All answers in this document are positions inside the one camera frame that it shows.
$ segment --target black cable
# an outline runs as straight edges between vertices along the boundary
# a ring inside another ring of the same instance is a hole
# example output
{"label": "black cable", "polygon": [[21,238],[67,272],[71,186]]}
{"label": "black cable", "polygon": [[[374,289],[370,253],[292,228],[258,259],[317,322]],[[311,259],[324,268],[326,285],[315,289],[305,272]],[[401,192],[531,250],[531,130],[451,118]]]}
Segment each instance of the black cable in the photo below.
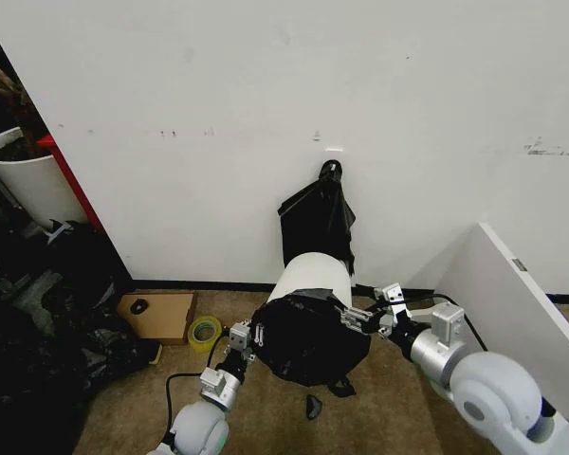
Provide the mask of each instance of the black cable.
{"label": "black cable", "polygon": [[[413,303],[414,301],[422,301],[422,300],[427,300],[427,299],[432,299],[432,301],[434,301],[434,299],[444,299],[444,300],[448,301],[449,303],[452,303],[455,306],[460,306],[455,300],[453,300],[451,297],[449,297],[445,294],[429,294],[427,296],[421,296],[421,297],[416,297],[414,299],[405,300],[404,302],[405,303]],[[478,344],[480,344],[481,348],[483,348],[483,351],[488,351],[485,343],[483,342],[483,339],[480,337],[480,335],[478,335],[478,332],[476,332],[476,329],[472,325],[472,322],[470,322],[470,319],[468,319],[468,315],[466,313],[464,313],[464,320],[466,321],[466,324],[468,325],[472,334],[476,337]]]}
{"label": "black cable", "polygon": [[193,376],[199,376],[202,373],[175,373],[175,374],[171,374],[169,377],[167,377],[167,382],[165,384],[165,389],[167,392],[167,430],[164,433],[164,436],[162,437],[162,441],[165,441],[169,438],[169,434],[171,433],[171,423],[173,422],[173,403],[171,402],[171,379],[174,379],[176,377],[193,377]]}
{"label": "black cable", "polygon": [[[217,347],[217,343],[223,337],[227,337],[229,335],[229,328],[224,327],[223,332],[221,335],[215,340],[212,344],[211,352],[209,353],[209,359],[207,360],[207,367],[211,366],[212,355],[215,352],[215,348]],[[165,383],[165,390],[167,395],[167,430],[164,432],[164,436],[162,437],[163,442],[171,442],[171,424],[173,423],[173,402],[171,400],[171,379],[175,379],[176,377],[194,377],[199,376],[202,373],[175,373],[171,374],[167,377],[167,381]]]}
{"label": "black cable", "polygon": [[223,337],[228,337],[229,336],[229,328],[228,327],[224,327],[223,332],[221,333],[221,335],[215,340],[215,342],[212,345],[211,348],[211,352],[209,353],[209,358],[207,359],[207,367],[211,366],[211,360],[212,360],[212,355],[215,352],[215,348],[217,347],[217,344],[219,344],[219,340]]}

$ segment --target yellow tape roll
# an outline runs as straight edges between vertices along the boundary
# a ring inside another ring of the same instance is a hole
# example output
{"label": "yellow tape roll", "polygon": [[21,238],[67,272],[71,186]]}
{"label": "yellow tape roll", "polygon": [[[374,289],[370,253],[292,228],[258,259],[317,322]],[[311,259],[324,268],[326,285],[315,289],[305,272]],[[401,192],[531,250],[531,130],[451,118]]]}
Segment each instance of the yellow tape roll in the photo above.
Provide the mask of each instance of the yellow tape roll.
{"label": "yellow tape roll", "polygon": [[188,341],[197,353],[207,353],[221,335],[221,322],[213,316],[193,320],[188,329]]}

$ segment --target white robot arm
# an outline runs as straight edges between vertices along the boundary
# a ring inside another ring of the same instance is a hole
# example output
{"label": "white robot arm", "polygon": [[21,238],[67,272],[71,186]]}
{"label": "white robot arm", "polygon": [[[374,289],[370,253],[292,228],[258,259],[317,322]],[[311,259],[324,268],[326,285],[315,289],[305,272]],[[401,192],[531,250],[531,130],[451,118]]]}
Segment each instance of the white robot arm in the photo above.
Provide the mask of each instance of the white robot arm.
{"label": "white robot arm", "polygon": [[[377,292],[388,297],[392,289],[390,295],[402,295],[397,284]],[[414,312],[396,305],[390,307],[396,313],[381,318],[379,333],[400,346],[477,433],[504,455],[569,454],[569,422],[554,410],[542,412],[529,372],[504,355],[468,353],[460,338],[462,308],[446,302]],[[427,317],[430,328],[420,322]]]}
{"label": "white robot arm", "polygon": [[[450,302],[429,310],[410,311],[398,284],[377,289],[388,302],[385,311],[346,305],[341,323],[369,334],[377,331],[398,345],[417,364],[434,389],[450,401],[464,420],[504,455],[569,454],[569,422],[558,412],[543,412],[540,389],[517,362],[492,352],[470,354],[460,338],[464,310]],[[154,455],[216,455],[225,444],[231,410],[255,356],[248,321],[229,329],[227,357],[200,375],[201,396],[174,419]]]}

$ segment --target brown carpet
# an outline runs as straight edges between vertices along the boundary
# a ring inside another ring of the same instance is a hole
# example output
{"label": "brown carpet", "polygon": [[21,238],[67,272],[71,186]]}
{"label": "brown carpet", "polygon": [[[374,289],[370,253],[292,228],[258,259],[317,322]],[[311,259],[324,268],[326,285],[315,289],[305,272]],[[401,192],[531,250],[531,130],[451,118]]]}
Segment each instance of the brown carpet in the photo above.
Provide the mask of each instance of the brown carpet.
{"label": "brown carpet", "polygon": [[[231,326],[250,318],[266,298],[265,293],[201,291],[196,314],[217,316]],[[369,304],[355,298],[355,306]],[[222,353],[217,349],[214,360]],[[156,448],[166,426],[166,377],[200,372],[206,359],[188,346],[165,347],[158,365],[111,384],[92,403],[75,453],[145,454]],[[278,379],[256,361],[229,416],[230,435],[222,453],[498,453],[436,395],[394,344],[374,337],[371,352],[349,377],[357,395],[337,398],[325,387],[308,389]],[[198,392],[197,378],[174,379],[174,413],[198,400]],[[311,422],[305,418],[308,393],[323,402],[321,415]]]}

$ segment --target cardboard box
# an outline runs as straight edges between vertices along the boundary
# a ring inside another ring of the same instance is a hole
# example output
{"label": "cardboard box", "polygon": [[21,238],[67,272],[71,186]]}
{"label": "cardboard box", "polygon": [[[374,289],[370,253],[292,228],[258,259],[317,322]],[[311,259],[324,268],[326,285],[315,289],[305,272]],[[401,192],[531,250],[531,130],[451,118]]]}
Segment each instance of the cardboard box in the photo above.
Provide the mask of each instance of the cardboard box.
{"label": "cardboard box", "polygon": [[[141,314],[134,315],[131,306],[137,299],[147,300],[149,306]],[[162,344],[188,344],[196,295],[181,291],[132,292],[122,296],[117,311],[140,338],[155,339]]]}

